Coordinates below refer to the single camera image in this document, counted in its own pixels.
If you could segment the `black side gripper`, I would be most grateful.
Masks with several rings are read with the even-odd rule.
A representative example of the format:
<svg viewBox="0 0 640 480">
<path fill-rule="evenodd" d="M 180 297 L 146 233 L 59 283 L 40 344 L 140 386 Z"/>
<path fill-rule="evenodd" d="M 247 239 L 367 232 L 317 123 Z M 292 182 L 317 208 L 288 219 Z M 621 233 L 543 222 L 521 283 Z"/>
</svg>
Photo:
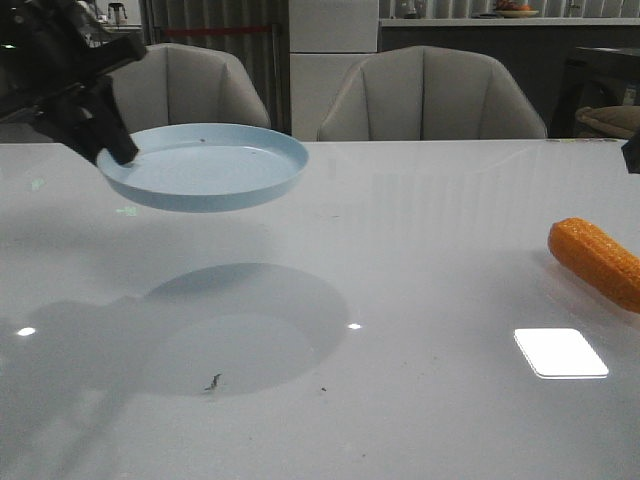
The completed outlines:
<svg viewBox="0 0 640 480">
<path fill-rule="evenodd" d="M 1 94 L 1 121 L 34 121 L 37 132 L 92 164 L 107 150 L 125 165 L 138 147 L 105 74 L 141 60 L 147 49 L 138 36 L 91 44 L 99 31 L 78 1 L 3 1 L 1 69 L 8 88 Z"/>
<path fill-rule="evenodd" d="M 622 147 L 621 152 L 629 174 L 640 174 L 640 145 L 638 139 L 628 140 Z"/>
</svg>

